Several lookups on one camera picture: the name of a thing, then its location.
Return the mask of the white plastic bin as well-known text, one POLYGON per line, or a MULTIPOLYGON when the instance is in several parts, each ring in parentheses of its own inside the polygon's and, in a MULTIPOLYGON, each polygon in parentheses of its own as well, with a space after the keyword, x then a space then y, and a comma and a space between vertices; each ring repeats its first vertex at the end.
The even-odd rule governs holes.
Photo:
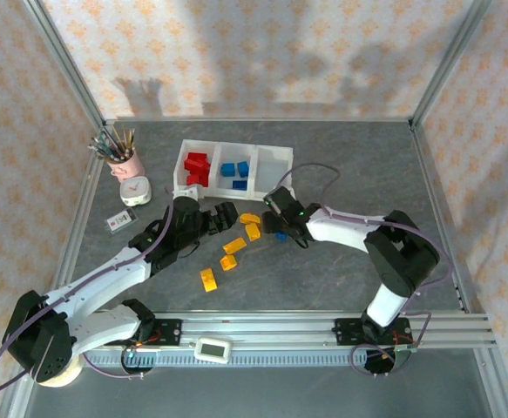
POLYGON ((207 161, 211 164, 209 173, 209 186, 203 187, 204 197, 214 197, 216 195, 217 182, 219 179, 219 162, 221 145, 213 141, 202 141, 184 139, 179 149, 179 156, 173 171, 173 190, 177 187, 186 186, 186 177, 191 174, 184 167, 184 161, 189 152, 202 152, 207 154, 207 161))
POLYGON ((294 163, 294 150, 290 147, 257 145, 252 160, 253 188, 251 200, 262 201, 272 192, 294 163))
POLYGON ((246 145, 240 143, 228 143, 219 142, 221 145, 220 162, 219 162, 219 179, 217 182, 216 195, 217 198, 226 199, 240 199, 240 200, 251 200, 251 193, 253 188, 253 174, 250 165, 252 160, 257 158, 257 153, 254 145, 246 145), (237 172, 237 163, 241 161, 247 161, 249 165, 249 174, 247 178, 241 178, 237 172), (223 163, 234 163, 235 164, 235 176, 234 177, 222 177, 220 174, 220 166, 223 163), (234 180, 246 180, 247 189, 246 191, 234 190, 232 183, 234 180))

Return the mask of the white square clock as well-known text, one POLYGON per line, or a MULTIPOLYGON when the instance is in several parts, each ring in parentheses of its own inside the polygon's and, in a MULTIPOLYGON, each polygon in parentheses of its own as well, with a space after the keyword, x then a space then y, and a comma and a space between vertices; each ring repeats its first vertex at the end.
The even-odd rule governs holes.
POLYGON ((150 181, 145 176, 124 179, 119 188, 119 196, 126 206, 142 206, 152 198, 150 181))

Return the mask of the small white card device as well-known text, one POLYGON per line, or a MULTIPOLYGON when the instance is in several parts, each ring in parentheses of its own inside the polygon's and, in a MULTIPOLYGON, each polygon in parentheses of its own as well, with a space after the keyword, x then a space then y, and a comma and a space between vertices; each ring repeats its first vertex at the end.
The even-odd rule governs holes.
POLYGON ((112 215, 105 220, 105 229, 111 234, 117 233, 120 230, 128 227, 136 222, 138 217, 131 207, 112 215))

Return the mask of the pink pencil cup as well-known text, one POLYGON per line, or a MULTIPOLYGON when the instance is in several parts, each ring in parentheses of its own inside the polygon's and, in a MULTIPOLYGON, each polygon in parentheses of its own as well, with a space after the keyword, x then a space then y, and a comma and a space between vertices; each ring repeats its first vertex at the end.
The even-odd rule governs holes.
POLYGON ((106 163, 110 167, 111 175, 119 182, 145 175, 145 168, 135 149, 132 149, 130 158, 125 161, 107 159, 106 163))

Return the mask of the white digital timer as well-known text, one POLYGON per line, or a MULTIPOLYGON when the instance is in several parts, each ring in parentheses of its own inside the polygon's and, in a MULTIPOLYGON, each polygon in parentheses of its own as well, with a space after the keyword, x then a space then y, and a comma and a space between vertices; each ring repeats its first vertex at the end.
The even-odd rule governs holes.
POLYGON ((232 351, 232 343, 228 340, 201 337, 194 348, 194 358, 218 364, 228 364, 232 351))

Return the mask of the aluminum base rail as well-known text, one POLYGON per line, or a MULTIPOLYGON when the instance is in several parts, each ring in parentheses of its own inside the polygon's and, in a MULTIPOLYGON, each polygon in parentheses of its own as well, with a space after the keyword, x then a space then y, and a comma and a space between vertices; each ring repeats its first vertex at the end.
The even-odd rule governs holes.
MULTIPOLYGON (((201 337, 228 340, 236 349, 337 349, 331 331, 335 319, 356 318, 336 311, 321 312, 191 312, 182 320, 180 347, 193 347, 201 337)), ((406 318, 417 348, 481 348, 496 341, 487 316, 479 313, 421 313, 406 318)))

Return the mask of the aluminum table edge rail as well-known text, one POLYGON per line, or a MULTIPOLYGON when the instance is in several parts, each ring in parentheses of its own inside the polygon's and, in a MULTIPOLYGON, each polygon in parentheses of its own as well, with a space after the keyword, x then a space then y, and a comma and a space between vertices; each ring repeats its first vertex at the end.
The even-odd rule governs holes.
MULTIPOLYGON (((100 160, 89 155, 84 180, 78 195, 78 204, 53 275, 51 290, 68 284, 72 279, 102 167, 103 163, 100 160)), ((34 384, 28 381, 27 377, 23 377, 6 388, 0 405, 0 418, 16 418, 16 408, 20 409, 19 417, 23 417, 33 386, 34 384)))
POLYGON ((369 117, 369 118, 262 118, 262 117, 166 117, 166 118, 109 118, 107 125, 117 123, 149 122, 349 122, 349 123, 409 123, 413 117, 369 117))
MULTIPOLYGON (((425 177, 438 231, 444 248, 453 261, 453 281, 460 305, 467 315, 483 314, 485 309, 478 298, 470 271, 466 263, 457 256, 456 228, 451 224, 450 209, 445 200, 445 193, 431 157, 423 127, 410 121, 409 128, 425 177)), ((475 348, 473 352, 492 416, 508 418, 508 375, 498 343, 494 341, 492 347, 475 348)))

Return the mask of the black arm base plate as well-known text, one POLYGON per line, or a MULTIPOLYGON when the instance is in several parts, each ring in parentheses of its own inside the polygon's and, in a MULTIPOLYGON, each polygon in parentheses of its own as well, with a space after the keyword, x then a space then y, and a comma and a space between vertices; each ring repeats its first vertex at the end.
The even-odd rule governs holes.
POLYGON ((182 320, 160 319, 144 321, 129 339, 116 340, 114 345, 124 347, 178 347, 182 336, 182 320))
POLYGON ((370 319, 338 318, 331 331, 335 334, 338 346, 363 343, 390 346, 414 342, 409 320, 399 317, 387 327, 380 327, 370 319))

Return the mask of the aluminum frame post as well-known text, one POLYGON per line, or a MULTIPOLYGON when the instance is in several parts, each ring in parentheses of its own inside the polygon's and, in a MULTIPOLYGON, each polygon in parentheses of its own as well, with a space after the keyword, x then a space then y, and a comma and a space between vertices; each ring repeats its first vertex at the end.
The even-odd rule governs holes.
POLYGON ((463 55, 467 44, 470 42, 477 27, 483 20, 491 3, 492 0, 472 0, 468 12, 464 16, 462 22, 457 26, 457 30, 440 60, 439 66, 428 83, 412 117, 408 119, 411 131, 416 132, 418 127, 423 124, 425 116, 430 111, 431 106, 444 87, 458 59, 463 55))
POLYGON ((50 13, 46 9, 43 0, 22 0, 22 2, 41 38, 44 40, 47 50, 57 63, 77 101, 82 106, 85 115, 95 128, 102 127, 105 122, 103 114, 84 81, 57 26, 54 24, 50 13))

